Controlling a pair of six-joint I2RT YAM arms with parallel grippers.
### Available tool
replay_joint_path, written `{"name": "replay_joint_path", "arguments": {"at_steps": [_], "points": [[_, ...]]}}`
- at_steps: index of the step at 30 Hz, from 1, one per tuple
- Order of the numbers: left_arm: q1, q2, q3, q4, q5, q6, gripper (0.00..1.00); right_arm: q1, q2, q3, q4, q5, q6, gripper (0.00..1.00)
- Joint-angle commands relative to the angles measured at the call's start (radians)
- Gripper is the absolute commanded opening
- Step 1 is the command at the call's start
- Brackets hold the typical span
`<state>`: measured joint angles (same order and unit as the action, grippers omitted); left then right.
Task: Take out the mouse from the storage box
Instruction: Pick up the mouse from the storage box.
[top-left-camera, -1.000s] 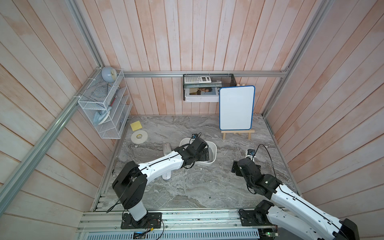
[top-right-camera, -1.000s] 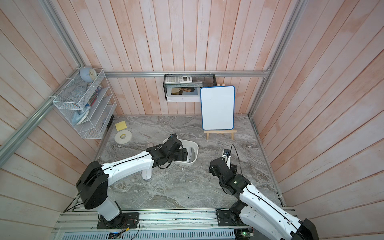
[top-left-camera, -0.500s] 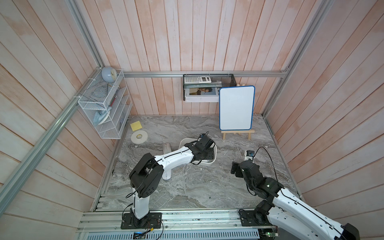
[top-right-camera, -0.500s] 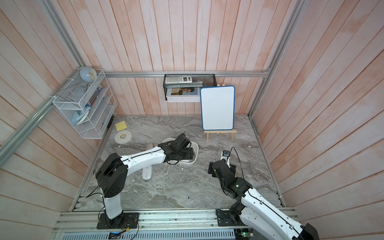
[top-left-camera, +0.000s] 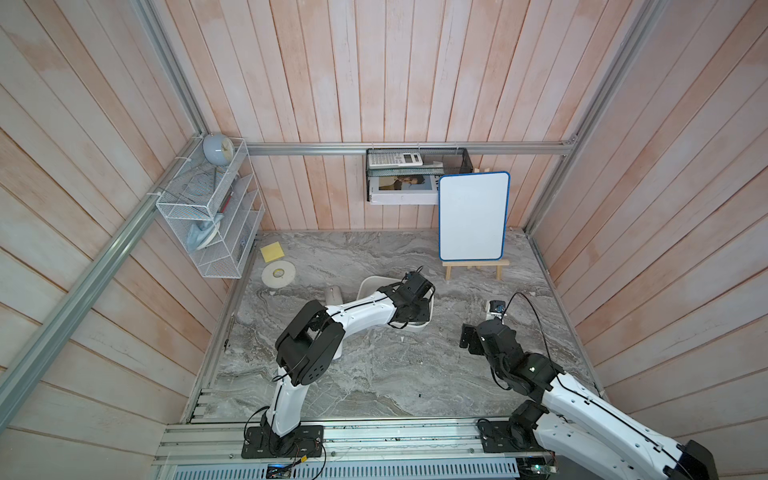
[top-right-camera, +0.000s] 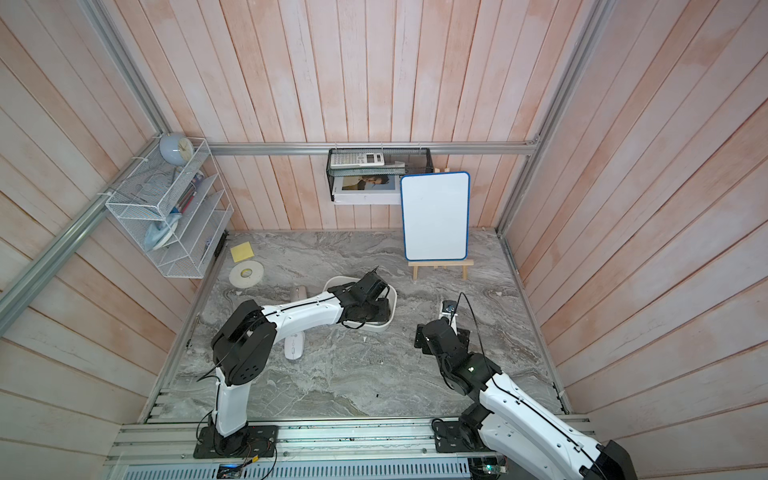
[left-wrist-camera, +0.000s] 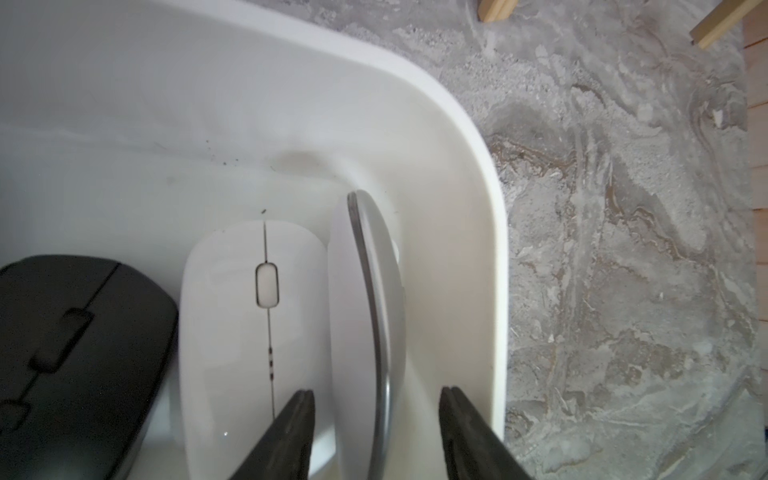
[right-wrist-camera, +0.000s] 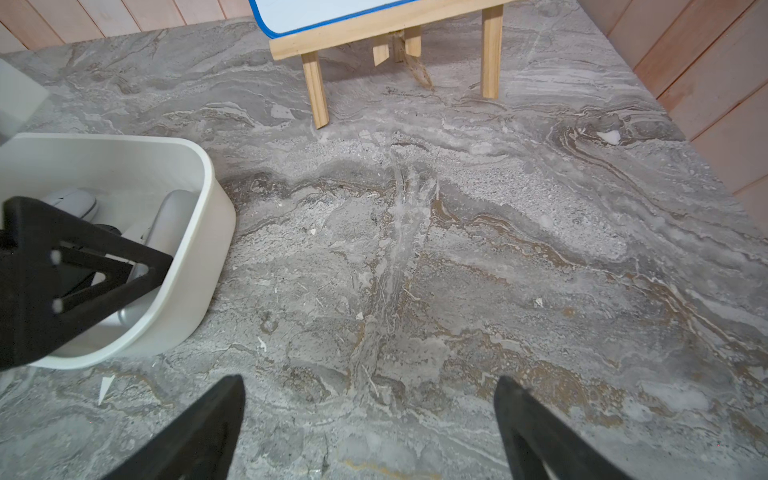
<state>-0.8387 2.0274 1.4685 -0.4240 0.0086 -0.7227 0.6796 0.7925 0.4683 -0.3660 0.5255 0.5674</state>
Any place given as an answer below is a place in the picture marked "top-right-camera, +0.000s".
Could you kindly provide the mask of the white plastic storage box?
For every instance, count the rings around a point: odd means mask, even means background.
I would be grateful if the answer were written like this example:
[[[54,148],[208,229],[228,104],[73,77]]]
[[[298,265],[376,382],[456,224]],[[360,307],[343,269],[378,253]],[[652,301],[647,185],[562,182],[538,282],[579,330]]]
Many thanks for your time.
[[[349,276],[334,276],[330,278],[324,286],[324,290],[329,291],[331,288],[339,285],[345,285],[348,283],[355,283],[359,281],[359,278]],[[364,332],[382,332],[388,329],[393,321],[396,304],[397,304],[397,291],[394,287],[388,286],[385,291],[380,295],[381,298],[386,298],[389,304],[389,313],[386,317],[379,315],[372,321],[367,321],[365,324],[356,321],[342,321],[341,324],[348,329],[362,330]]]

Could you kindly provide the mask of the silver computer mouse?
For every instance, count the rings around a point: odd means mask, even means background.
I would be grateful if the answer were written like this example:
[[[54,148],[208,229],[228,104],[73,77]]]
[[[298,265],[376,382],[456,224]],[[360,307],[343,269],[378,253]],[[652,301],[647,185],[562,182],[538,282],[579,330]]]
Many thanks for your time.
[[[308,298],[307,288],[303,285],[296,286],[291,290],[290,300],[291,302],[301,302]]]

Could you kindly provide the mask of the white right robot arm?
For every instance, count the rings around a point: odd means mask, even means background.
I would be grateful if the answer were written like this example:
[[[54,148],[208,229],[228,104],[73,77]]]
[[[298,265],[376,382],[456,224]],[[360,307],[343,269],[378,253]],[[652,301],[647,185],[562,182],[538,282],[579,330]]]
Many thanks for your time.
[[[414,345],[435,357],[441,376],[472,404],[458,419],[435,418],[440,453],[495,452],[537,479],[635,479],[630,454],[565,423],[480,352],[466,332],[438,319],[417,326]]]

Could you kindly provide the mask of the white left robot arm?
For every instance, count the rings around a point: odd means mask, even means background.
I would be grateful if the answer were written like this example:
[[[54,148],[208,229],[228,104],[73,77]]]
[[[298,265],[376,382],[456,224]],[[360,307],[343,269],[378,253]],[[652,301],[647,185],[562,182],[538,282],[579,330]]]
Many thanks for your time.
[[[388,328],[397,292],[375,269],[358,280],[331,279],[319,294],[295,302],[262,306],[242,302],[211,341],[217,378],[212,425],[221,438],[248,423],[250,384],[264,371],[275,343],[307,330],[340,325],[351,330]]]

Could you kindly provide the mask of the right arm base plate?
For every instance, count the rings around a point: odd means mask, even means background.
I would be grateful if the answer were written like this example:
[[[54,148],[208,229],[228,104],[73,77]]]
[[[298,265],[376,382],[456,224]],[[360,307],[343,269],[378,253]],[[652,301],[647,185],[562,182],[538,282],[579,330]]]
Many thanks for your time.
[[[438,453],[480,452],[487,448],[475,428],[463,420],[447,421],[435,418],[431,421],[435,449]]]

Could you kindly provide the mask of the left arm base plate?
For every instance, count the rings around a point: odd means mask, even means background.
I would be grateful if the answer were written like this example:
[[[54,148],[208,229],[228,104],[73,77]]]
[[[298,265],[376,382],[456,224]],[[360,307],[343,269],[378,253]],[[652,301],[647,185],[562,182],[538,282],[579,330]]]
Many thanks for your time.
[[[278,432],[277,425],[246,425],[224,437],[213,424],[209,424],[198,433],[193,458],[274,457]]]

